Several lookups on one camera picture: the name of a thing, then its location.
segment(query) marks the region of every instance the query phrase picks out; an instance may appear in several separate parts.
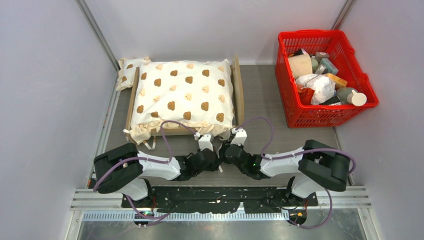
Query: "white plastic bag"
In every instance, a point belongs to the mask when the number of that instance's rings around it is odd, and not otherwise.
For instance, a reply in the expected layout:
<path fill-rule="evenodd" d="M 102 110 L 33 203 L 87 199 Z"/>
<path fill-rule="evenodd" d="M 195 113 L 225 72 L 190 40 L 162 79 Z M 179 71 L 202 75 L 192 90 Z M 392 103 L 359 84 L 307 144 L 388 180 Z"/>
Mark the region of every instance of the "white plastic bag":
<path fill-rule="evenodd" d="M 310 100 L 310 104 L 312 105 L 322 104 L 334 96 L 336 84 L 324 75 L 303 75 L 296 79 L 296 83 L 315 90 Z"/>

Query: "toy bed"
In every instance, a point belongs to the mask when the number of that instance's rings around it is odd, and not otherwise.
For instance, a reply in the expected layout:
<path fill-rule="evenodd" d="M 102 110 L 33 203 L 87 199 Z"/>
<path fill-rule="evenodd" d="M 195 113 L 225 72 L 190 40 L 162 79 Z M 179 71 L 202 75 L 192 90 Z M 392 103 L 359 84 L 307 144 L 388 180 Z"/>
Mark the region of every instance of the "toy bed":
<path fill-rule="evenodd" d="M 143 69 L 146 65 L 149 64 L 150 60 L 146 60 L 146 58 L 143 60 L 144 63 L 141 63 L 141 68 Z M 217 62 L 207 62 L 206 64 L 212 64 L 212 66 L 214 65 L 214 63 Z M 187 68 L 193 67 L 193 65 L 191 63 L 186 64 Z M 166 65 L 162 65 L 160 64 L 160 70 L 162 70 L 162 66 L 164 69 L 166 69 Z M 240 73 L 240 65 L 239 65 L 239 58 L 235 55 L 233 57 L 233 60 L 231 62 L 231 65 L 229 65 L 229 69 L 228 69 L 228 83 L 227 85 L 225 85 L 225 83 L 219 79 L 216 84 L 211 83 L 210 84 L 210 88 L 204 88 L 203 86 L 201 87 L 201 91 L 199 93 L 194 93 L 193 97 L 192 95 L 185 95 L 180 101 L 182 101 L 182 103 L 188 103 L 188 100 L 190 100 L 190 104 L 196 104 L 199 105 L 199 108 L 201 108 L 200 113 L 207 113 L 211 112 L 212 115 L 200 115 L 200 118 L 206 118 L 206 119 L 202 119 L 202 121 L 205 122 L 212 122 L 215 124 L 209 125 L 206 128 L 199 128 L 201 126 L 191 126 L 193 127 L 194 131 L 198 131 L 199 129 L 203 132 L 201 132 L 202 134 L 205 133 L 204 131 L 208 131 L 208 132 L 216 132 L 216 133 L 220 133 L 220 134 L 214 134 L 214 135 L 219 135 L 222 138 L 226 138 L 229 135 L 229 129 L 231 129 L 233 126 L 237 126 L 241 123 L 243 123 L 244 121 L 244 96 L 243 96 L 243 86 L 242 86 L 242 79 L 241 79 L 241 73 Z M 221 66 L 218 67 L 218 69 L 220 69 L 221 72 L 225 72 L 225 70 L 222 69 Z M 177 73 L 177 71 L 171 71 L 170 75 L 166 77 L 166 79 L 155 79 L 154 81 L 152 80 L 152 84 L 154 84 L 153 86 L 150 86 L 149 88 L 147 88 L 146 90 L 144 90 L 144 87 L 142 88 L 141 85 L 146 85 L 145 80 L 148 80 L 146 77 L 146 74 L 143 72 L 142 74 L 140 73 L 141 70 L 139 66 L 134 67 L 134 79 L 133 79 L 133 83 L 132 83 L 132 91 L 131 91 L 131 97 L 130 97 L 130 101 L 129 101 L 129 107 L 128 107 L 128 114 L 127 114 L 127 118 L 126 118 L 126 124 L 125 124 L 125 130 L 124 133 L 127 137 L 127 139 L 133 143 L 137 143 L 140 144 L 141 142 L 143 142 L 145 139 L 143 138 L 147 138 L 146 136 L 148 135 L 148 137 L 152 136 L 155 137 L 157 135 L 160 135 L 160 131 L 158 128 L 158 123 L 160 123 L 160 121 L 155 121 L 156 119 L 159 119 L 158 116 L 160 115 L 160 113 L 158 112 L 163 112 L 161 110 L 156 110 L 155 108 L 159 108 L 159 106 L 156 106 L 155 103 L 160 103 L 159 101 L 166 101 L 167 102 L 167 109 L 165 109 L 166 111 L 168 111 L 169 113 L 174 114 L 174 109 L 177 108 L 179 104 L 178 101 L 169 101 L 169 99 L 167 99 L 169 97 L 169 95 L 175 91 L 175 86 L 171 85 L 165 85 L 165 83 L 167 81 L 173 81 L 173 79 L 177 79 L 177 78 L 173 78 L 174 75 L 180 74 L 180 72 Z M 211 79 L 212 81 L 212 75 L 214 74 L 211 71 L 211 77 L 209 77 L 209 71 L 207 72 L 207 75 L 209 78 L 205 78 L 207 81 L 208 79 Z M 193 86 L 194 84 L 190 84 L 191 82 L 191 77 L 186 77 L 185 78 L 185 82 L 187 82 L 188 84 L 184 85 L 185 88 L 188 88 L 190 86 Z M 152 104 L 150 104 L 149 106 L 146 106 L 144 104 L 144 106 L 139 106 L 140 104 L 140 96 L 145 96 L 148 94 L 151 94 L 152 91 L 158 91 L 159 88 L 156 88 L 157 86 L 167 86 L 169 89 L 169 92 L 166 92 L 166 94 L 162 94 L 159 93 L 159 95 L 155 96 L 152 98 Z M 224 97 L 223 94 L 218 95 L 218 99 L 217 101 L 214 101 L 213 103 L 205 103 L 203 102 L 204 99 L 203 96 L 208 96 L 205 93 L 209 93 L 209 91 L 211 91 L 211 93 L 214 91 L 214 88 L 216 88 L 217 90 L 220 89 L 224 89 L 224 86 L 226 88 L 230 89 L 230 93 L 231 95 L 229 95 L 227 98 Z M 143 121 L 148 121 L 150 118 L 152 119 L 152 123 L 155 123 L 153 127 L 150 127 L 150 129 L 147 126 L 150 126 L 150 123 L 146 123 L 144 122 L 143 124 L 136 124 L 135 119 L 138 119 L 136 117 L 138 117 L 139 113 L 149 113 L 148 116 L 144 115 L 144 118 L 142 119 Z M 191 116 L 187 115 L 188 112 L 184 112 L 183 113 L 183 119 L 179 120 L 177 119 L 170 119 L 172 118 L 172 116 L 167 116 L 164 117 L 163 120 L 176 120 L 179 122 L 183 122 L 184 124 L 188 124 L 190 125 L 190 118 Z M 170 135 L 192 135 L 192 133 L 183 128 L 180 127 L 176 124 L 164 124 L 165 128 L 164 128 L 164 134 L 167 136 Z M 146 134 L 146 132 L 144 133 L 139 133 L 140 131 L 148 131 L 148 134 Z M 143 138 L 139 138 L 139 137 L 132 137 L 132 135 L 143 135 Z"/>

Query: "white bottle cap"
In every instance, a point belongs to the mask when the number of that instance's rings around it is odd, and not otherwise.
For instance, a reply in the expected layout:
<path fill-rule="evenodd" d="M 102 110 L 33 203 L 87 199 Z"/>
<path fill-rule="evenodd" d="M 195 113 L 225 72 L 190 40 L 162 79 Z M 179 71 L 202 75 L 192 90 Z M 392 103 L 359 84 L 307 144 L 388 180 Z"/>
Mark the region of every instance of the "white bottle cap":
<path fill-rule="evenodd" d="M 361 92 L 352 90 L 352 93 L 347 96 L 347 102 L 360 107 L 367 102 L 367 96 Z"/>

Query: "wooden floor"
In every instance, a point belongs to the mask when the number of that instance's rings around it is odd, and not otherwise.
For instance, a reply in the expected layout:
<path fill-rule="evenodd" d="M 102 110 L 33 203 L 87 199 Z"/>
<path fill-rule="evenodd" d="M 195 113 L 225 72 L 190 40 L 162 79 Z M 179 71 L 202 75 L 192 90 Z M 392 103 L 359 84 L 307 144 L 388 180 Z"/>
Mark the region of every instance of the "wooden floor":
<path fill-rule="evenodd" d="M 267 117 L 274 126 L 275 136 L 266 153 L 288 152 L 304 145 L 306 140 L 314 139 L 337 148 L 337 137 L 332 127 L 288 128 L 283 114 L 277 80 L 273 65 L 241 65 L 241 78 L 244 90 L 244 119 L 256 116 Z M 127 140 L 122 130 L 127 120 L 131 90 L 120 93 L 113 118 L 106 151 L 119 147 Z M 247 140 L 244 149 L 252 154 L 259 154 L 270 137 L 270 128 L 262 120 L 251 122 L 244 127 Z M 193 136 L 169 136 L 169 143 L 174 155 L 187 155 L 197 151 L 197 142 Z M 216 148 L 220 141 L 213 142 Z M 169 157 L 167 148 L 161 137 L 157 138 L 155 150 L 148 151 L 144 145 L 138 146 L 140 151 L 150 155 Z M 278 175 L 270 179 L 254 180 L 243 175 L 234 165 L 222 164 L 223 172 L 202 172 L 189 181 L 175 182 L 162 178 L 149 177 L 152 185 L 188 185 L 188 186 L 286 186 L 292 175 Z"/>

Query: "brown bear print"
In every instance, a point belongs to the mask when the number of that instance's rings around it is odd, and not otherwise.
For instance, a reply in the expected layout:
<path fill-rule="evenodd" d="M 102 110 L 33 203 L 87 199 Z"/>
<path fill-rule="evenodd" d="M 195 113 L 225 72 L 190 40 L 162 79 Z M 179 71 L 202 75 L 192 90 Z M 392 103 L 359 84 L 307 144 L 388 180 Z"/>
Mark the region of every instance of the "brown bear print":
<path fill-rule="evenodd" d="M 224 81 L 224 79 L 219 79 L 219 80 L 218 80 L 218 84 L 224 87 L 224 86 L 225 86 L 225 81 Z"/>
<path fill-rule="evenodd" d="M 191 93 L 186 93 L 184 95 L 184 99 L 187 100 L 187 101 L 191 101 L 192 100 L 192 94 Z"/>
<path fill-rule="evenodd" d="M 189 83 L 189 84 L 192 84 L 192 83 L 193 83 L 193 77 L 192 77 L 192 76 L 188 76 L 188 77 L 186 77 L 186 78 L 185 78 L 185 82 L 186 82 L 186 83 Z"/>
<path fill-rule="evenodd" d="M 141 89 L 141 91 L 140 91 L 140 96 L 144 96 L 146 94 L 146 90 L 145 90 L 145 88 L 143 87 L 143 89 Z"/>
<path fill-rule="evenodd" d="M 145 109 L 145 107 L 143 105 L 138 106 L 137 107 L 137 113 L 141 114 L 144 109 Z"/>
<path fill-rule="evenodd" d="M 218 100 L 221 102 L 221 103 L 225 103 L 225 96 L 224 95 L 218 95 Z"/>
<path fill-rule="evenodd" d="M 216 120 L 218 120 L 219 122 L 224 122 L 224 113 L 218 113 L 216 115 Z"/>
<path fill-rule="evenodd" d="M 192 119 L 192 112 L 190 112 L 190 111 L 186 111 L 186 112 L 184 112 L 184 114 L 182 115 L 182 117 L 183 117 L 185 120 L 190 120 L 190 119 Z"/>
<path fill-rule="evenodd" d="M 161 79 L 160 78 L 158 78 L 158 79 L 156 79 L 154 82 L 153 82 L 153 84 L 156 86 L 156 87 L 160 87 L 161 86 Z"/>
<path fill-rule="evenodd" d="M 157 103 L 159 101 L 159 99 L 161 98 L 161 96 L 157 95 L 153 98 L 153 102 Z"/>
<path fill-rule="evenodd" d="M 209 77 L 209 70 L 205 69 L 205 70 L 201 71 L 201 74 L 205 77 Z"/>
<path fill-rule="evenodd" d="M 204 93 L 209 93 L 209 86 L 208 85 L 202 86 L 201 91 L 204 92 Z"/>
<path fill-rule="evenodd" d="M 201 105 L 200 105 L 200 108 L 203 110 L 203 111 L 208 111 L 209 110 L 209 102 L 207 102 L 207 101 L 205 101 L 205 102 L 202 102 L 201 103 Z"/>
<path fill-rule="evenodd" d="M 170 101 L 168 102 L 168 109 L 174 111 L 175 110 L 175 102 Z"/>

